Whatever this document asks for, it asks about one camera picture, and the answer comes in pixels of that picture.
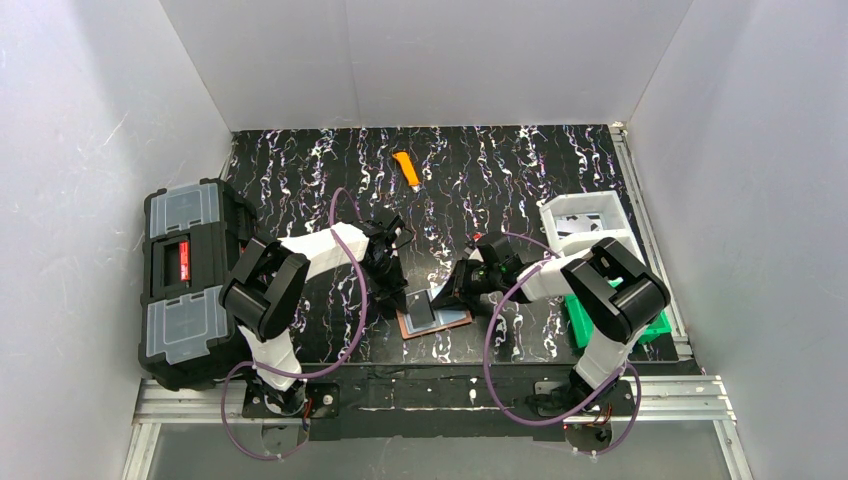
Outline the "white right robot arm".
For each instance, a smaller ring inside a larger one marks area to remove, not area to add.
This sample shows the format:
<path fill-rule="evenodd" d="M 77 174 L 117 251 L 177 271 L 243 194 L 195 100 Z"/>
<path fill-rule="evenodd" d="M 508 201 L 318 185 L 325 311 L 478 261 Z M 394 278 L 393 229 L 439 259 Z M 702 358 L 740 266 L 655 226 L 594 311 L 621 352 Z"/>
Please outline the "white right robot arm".
<path fill-rule="evenodd" d="M 523 261 L 505 232 L 490 232 L 458 260 L 431 300 L 435 310 L 479 314 L 484 295 L 528 304 L 574 295 L 593 332 L 570 373 L 572 389 L 589 395 L 624 367 L 638 338 L 670 304 L 666 284 L 624 244 L 604 237 L 584 252 L 551 260 Z"/>

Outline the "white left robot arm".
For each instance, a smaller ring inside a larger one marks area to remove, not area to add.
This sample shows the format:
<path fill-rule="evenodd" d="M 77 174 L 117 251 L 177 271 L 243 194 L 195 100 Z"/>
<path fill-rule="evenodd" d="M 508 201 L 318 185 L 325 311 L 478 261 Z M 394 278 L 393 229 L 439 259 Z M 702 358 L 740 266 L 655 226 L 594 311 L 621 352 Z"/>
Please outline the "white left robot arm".
<path fill-rule="evenodd" d="M 289 327 L 304 287 L 319 274 L 356 261 L 371 285 L 376 305 L 389 314 L 408 311 L 397 240 L 401 216 L 385 208 L 371 219 L 334 226 L 299 237 L 252 237 L 227 276 L 219 304 L 232 315 L 254 361 L 271 367 L 261 381 L 274 393 L 288 393 L 302 381 Z"/>

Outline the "white credit card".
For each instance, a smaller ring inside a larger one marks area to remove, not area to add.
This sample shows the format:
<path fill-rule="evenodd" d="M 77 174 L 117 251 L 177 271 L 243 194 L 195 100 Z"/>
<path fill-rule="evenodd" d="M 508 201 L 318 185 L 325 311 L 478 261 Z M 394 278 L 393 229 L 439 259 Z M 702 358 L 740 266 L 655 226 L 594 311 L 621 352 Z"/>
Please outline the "white credit card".
<path fill-rule="evenodd" d="M 560 237 L 603 229 L 603 220 L 597 214 L 563 215 L 556 218 L 556 231 Z"/>

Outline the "black toolbox with clear lids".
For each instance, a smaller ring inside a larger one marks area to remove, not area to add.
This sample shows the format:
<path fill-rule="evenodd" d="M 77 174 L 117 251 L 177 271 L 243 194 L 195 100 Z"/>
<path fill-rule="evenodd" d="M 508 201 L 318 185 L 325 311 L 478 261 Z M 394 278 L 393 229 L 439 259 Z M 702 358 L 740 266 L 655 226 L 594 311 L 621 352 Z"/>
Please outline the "black toolbox with clear lids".
<path fill-rule="evenodd" d="M 168 390 L 211 388 L 251 353 L 218 297 L 258 229 L 255 208 L 231 185 L 204 178 L 144 201 L 138 361 Z"/>

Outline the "dark grey credit card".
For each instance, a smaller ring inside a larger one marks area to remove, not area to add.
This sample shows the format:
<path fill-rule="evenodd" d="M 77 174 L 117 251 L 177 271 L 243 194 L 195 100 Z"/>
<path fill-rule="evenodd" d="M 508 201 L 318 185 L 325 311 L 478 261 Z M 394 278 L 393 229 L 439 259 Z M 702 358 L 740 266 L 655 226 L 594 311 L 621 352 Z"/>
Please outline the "dark grey credit card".
<path fill-rule="evenodd" d="M 436 326 L 427 291 L 407 296 L 407 313 L 404 315 L 404 322 L 410 334 Z"/>

